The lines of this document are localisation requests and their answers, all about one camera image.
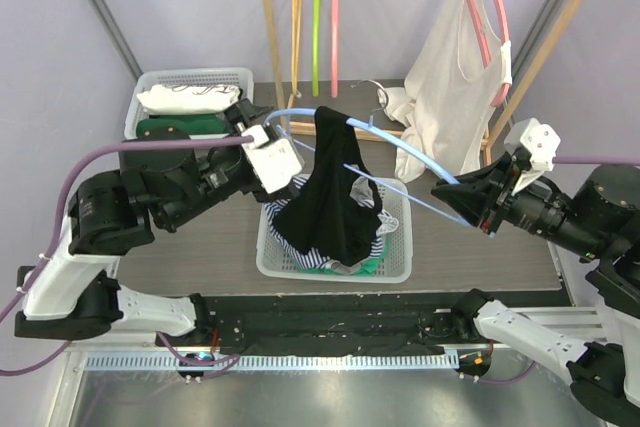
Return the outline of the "yellow hanger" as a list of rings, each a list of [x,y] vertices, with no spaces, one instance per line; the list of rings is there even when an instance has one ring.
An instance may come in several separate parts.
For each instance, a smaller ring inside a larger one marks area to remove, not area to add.
[[[288,108],[294,106],[295,101],[301,97],[298,89],[300,42],[302,22],[302,1],[291,0],[291,93],[288,100]]]

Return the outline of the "pink wavy hanger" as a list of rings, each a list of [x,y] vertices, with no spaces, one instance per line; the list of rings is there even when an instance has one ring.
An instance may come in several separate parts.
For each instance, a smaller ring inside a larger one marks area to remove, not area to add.
[[[339,27],[340,0],[331,0],[330,93],[332,98],[337,98],[339,95]]]

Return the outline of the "black tank top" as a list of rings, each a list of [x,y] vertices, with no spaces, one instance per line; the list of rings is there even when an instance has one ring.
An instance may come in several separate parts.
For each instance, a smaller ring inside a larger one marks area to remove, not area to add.
[[[376,184],[374,207],[360,206],[350,197],[359,175],[346,165],[367,171],[348,117],[321,106],[314,114],[316,145],[313,170],[299,194],[273,220],[278,234],[301,254],[315,249],[324,257],[354,265],[371,255],[381,226],[382,200]]]

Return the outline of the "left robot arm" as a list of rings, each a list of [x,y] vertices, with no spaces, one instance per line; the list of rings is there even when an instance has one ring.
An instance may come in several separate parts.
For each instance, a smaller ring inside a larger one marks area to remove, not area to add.
[[[162,297],[130,289],[114,271],[156,230],[169,233],[241,193],[259,203],[290,199],[304,162],[292,141],[262,122],[266,109],[242,100],[222,114],[227,133],[196,139],[175,125],[153,127],[111,147],[116,169],[67,178],[52,242],[18,271],[19,338],[93,339],[108,332],[159,332],[177,345],[208,343],[216,321],[199,294]]]

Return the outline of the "lime green hanger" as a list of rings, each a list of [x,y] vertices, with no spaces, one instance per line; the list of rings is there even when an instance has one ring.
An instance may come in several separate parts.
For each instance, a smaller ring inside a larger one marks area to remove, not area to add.
[[[312,5],[312,34],[311,34],[311,60],[312,60],[312,96],[320,94],[320,37],[323,0],[313,0]]]

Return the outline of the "grey tank top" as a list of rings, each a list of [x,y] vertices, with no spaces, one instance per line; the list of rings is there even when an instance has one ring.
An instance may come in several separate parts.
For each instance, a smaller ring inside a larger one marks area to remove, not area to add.
[[[368,179],[360,176],[353,184],[351,188],[350,197],[355,200],[360,206],[373,208],[374,198],[373,189]],[[359,272],[364,264],[360,261],[354,265],[348,266],[341,263],[339,260],[329,260],[326,264],[328,270],[337,275],[352,276]]]

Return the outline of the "green tank top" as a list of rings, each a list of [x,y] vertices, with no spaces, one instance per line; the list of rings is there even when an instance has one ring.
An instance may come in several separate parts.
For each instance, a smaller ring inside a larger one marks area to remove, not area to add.
[[[340,276],[372,276],[382,261],[388,255],[388,246],[379,252],[377,256],[369,257],[354,266],[345,266],[336,260],[329,260],[316,268],[303,268],[298,266],[297,270],[304,273],[320,275],[340,275]]]

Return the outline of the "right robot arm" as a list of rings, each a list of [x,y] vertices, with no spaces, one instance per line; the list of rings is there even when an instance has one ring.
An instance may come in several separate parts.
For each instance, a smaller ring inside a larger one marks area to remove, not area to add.
[[[569,196],[534,170],[524,148],[478,171],[440,180],[432,195],[491,235],[509,223],[546,241],[559,255],[570,297],[592,301],[611,342],[562,334],[497,297],[472,289],[451,308],[457,338],[494,340],[553,372],[589,412],[614,426],[639,423],[639,164],[593,160]]]

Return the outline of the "light blue hanger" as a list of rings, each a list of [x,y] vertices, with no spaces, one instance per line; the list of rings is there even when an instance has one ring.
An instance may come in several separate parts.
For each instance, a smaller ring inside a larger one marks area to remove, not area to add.
[[[312,84],[302,82],[299,89],[302,97],[295,101],[300,108],[328,106],[358,120],[367,122],[374,116],[374,124],[380,129],[397,130],[399,126],[390,121],[383,112],[378,111],[378,88],[370,82],[356,80],[341,81],[338,84],[339,95],[330,95],[330,83],[319,83],[320,95],[311,95]],[[361,156],[369,172],[389,183],[394,178],[396,147],[380,138],[361,140]],[[430,190],[438,177],[430,170],[407,185],[411,196],[409,205],[412,215],[412,234],[416,244],[426,244],[429,240],[443,240],[453,243],[480,243],[492,246],[496,241],[477,228],[464,226],[455,221],[456,214],[444,203],[430,195]]]

